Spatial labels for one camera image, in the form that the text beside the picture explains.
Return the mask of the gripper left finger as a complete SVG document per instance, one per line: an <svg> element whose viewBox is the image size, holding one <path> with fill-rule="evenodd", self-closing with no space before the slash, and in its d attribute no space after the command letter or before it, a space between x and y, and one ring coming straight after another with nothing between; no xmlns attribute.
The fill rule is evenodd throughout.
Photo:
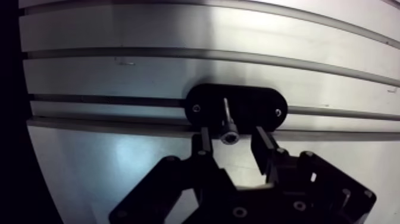
<svg viewBox="0 0 400 224"><path fill-rule="evenodd" d="M110 212L110 223L164 223L182 192L192 189L198 208L185 223L230 223L236 188L227 172L213 158L207 128L191 139L191 155L185 160L162 158Z"/></svg>

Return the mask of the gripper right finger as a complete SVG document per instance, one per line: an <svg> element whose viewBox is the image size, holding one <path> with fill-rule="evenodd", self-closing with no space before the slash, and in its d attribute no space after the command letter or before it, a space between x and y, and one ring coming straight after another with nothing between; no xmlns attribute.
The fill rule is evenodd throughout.
<svg viewBox="0 0 400 224"><path fill-rule="evenodd" d="M364 223L377 196L316 153L290 155L261 126L246 130L265 185L243 190L238 223Z"/></svg>

